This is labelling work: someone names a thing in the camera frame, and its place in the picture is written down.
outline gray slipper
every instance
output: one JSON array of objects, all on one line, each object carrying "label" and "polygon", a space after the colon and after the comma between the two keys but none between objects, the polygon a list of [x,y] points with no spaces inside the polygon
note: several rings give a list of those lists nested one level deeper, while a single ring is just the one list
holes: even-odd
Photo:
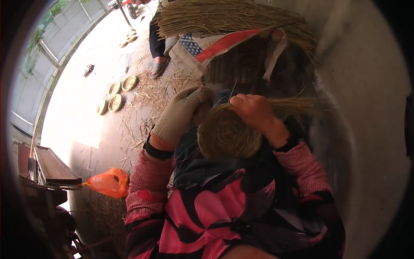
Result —
[{"label": "gray slipper", "polygon": [[155,78],[161,76],[169,62],[170,62],[170,59],[168,58],[167,61],[165,61],[164,63],[154,63],[154,66],[152,67],[151,73],[154,72],[155,75],[150,73],[149,78],[150,79],[155,79]]}]

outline blue star pattern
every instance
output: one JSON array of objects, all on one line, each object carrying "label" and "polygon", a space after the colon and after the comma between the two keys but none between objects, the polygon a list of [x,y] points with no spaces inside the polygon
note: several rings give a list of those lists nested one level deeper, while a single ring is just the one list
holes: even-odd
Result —
[{"label": "blue star pattern", "polygon": [[195,57],[201,51],[203,51],[200,46],[194,42],[193,37],[191,34],[184,34],[184,36],[180,39],[181,45],[193,56]]}]

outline work glove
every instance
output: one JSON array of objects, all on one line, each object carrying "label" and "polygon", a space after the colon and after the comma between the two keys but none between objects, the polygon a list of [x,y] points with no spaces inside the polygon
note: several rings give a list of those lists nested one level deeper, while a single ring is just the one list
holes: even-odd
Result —
[{"label": "work glove", "polygon": [[151,135],[171,147],[176,147],[181,136],[202,119],[213,105],[214,91],[206,86],[195,86],[178,92],[164,109]]}]

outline orange plastic bag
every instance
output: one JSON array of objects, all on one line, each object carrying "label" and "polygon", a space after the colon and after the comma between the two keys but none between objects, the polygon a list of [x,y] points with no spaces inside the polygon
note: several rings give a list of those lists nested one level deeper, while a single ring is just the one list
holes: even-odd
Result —
[{"label": "orange plastic bag", "polygon": [[111,170],[92,176],[87,182],[89,189],[100,192],[110,197],[121,198],[128,195],[128,175],[124,170],[112,168]]}]

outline pink checkered sleeve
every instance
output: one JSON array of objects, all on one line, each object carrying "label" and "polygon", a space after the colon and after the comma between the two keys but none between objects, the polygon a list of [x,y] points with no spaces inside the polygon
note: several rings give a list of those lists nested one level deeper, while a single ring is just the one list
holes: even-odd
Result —
[{"label": "pink checkered sleeve", "polygon": [[130,187],[125,200],[127,214],[125,224],[164,211],[173,164],[157,164],[149,161],[144,150],[138,155],[138,163],[130,177]]},{"label": "pink checkered sleeve", "polygon": [[321,163],[316,160],[303,141],[288,152],[273,151],[273,153],[286,172],[296,177],[299,191],[303,197],[315,191],[332,193]]}]

